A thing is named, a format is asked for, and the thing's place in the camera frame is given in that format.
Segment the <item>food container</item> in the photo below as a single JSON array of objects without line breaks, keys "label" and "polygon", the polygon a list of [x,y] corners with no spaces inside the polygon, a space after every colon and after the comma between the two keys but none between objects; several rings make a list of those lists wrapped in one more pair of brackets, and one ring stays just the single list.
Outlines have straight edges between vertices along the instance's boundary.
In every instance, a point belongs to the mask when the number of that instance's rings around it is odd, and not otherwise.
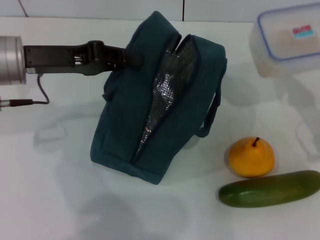
[{"label": "food container", "polygon": [[265,78],[320,68],[320,3],[261,13],[249,47],[258,73]]}]

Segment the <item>container label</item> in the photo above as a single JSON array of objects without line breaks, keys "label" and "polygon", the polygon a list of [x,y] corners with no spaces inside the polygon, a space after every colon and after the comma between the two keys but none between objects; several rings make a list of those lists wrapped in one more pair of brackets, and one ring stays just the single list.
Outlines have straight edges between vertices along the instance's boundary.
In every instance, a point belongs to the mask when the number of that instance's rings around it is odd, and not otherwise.
[{"label": "container label", "polygon": [[295,39],[303,39],[316,35],[310,24],[301,27],[295,27],[292,29],[292,33]]}]

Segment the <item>cucumber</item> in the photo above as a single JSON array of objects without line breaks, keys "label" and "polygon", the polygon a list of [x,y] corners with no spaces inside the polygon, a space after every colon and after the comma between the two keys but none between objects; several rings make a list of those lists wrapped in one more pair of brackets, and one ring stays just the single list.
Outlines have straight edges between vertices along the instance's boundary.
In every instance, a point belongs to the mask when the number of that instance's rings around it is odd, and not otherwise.
[{"label": "cucumber", "polygon": [[304,199],[320,189],[320,173],[296,171],[237,181],[220,188],[220,201],[235,208],[259,208]]}]

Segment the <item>bag strap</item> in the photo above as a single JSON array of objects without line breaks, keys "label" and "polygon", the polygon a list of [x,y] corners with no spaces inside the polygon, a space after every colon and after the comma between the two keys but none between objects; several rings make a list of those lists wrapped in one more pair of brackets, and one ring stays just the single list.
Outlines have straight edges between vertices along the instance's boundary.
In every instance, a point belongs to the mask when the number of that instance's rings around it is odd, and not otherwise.
[{"label": "bag strap", "polygon": [[220,76],[220,79],[218,82],[218,86],[215,90],[215,96],[214,96],[213,101],[211,103],[211,106],[206,114],[206,117],[203,121],[203,126],[200,127],[198,132],[195,134],[199,138],[204,138],[209,134],[211,125],[214,122],[217,109],[221,103],[221,82],[222,82],[222,78],[225,75],[226,70],[227,70],[227,68],[225,67],[221,73],[221,76]]}]

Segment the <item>container lid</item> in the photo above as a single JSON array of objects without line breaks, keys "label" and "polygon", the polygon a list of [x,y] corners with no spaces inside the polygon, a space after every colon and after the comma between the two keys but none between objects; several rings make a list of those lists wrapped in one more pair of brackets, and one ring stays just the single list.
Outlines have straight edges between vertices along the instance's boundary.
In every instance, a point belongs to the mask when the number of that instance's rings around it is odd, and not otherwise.
[{"label": "container lid", "polygon": [[266,11],[257,23],[274,60],[320,56],[320,3]]}]

